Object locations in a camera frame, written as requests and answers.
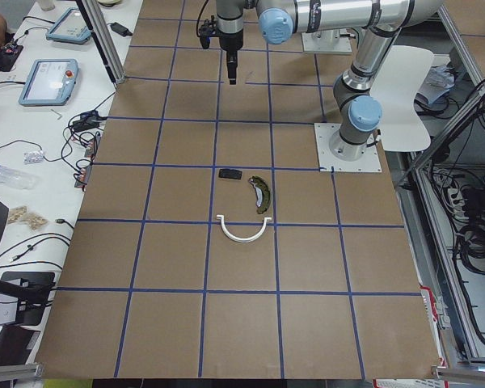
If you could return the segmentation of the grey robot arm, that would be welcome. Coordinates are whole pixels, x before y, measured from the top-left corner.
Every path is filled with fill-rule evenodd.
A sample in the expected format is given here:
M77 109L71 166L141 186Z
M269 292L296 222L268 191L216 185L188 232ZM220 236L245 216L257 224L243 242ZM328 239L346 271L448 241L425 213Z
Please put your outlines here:
M216 15L199 23L204 48L212 37L226 52L227 75L235 84L238 51L243 46L243 12L254 9L268 44L302 36L307 53L352 55L352 64L336 80L333 95L343 122L331 136L331 153L356 161L369 146L382 118L381 104L370 96L373 81L392 44L405 27L435 14L440 1L218 1Z

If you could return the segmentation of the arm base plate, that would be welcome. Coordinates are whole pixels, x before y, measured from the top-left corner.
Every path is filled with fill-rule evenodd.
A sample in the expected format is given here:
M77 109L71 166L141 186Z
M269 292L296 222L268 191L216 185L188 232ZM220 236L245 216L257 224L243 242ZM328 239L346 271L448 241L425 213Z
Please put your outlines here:
M381 173L373 134L362 145L350 145L340 136L340 124L315 123L318 168L323 172Z
M302 33L305 53L326 53L350 55L352 53L351 35L346 29Z

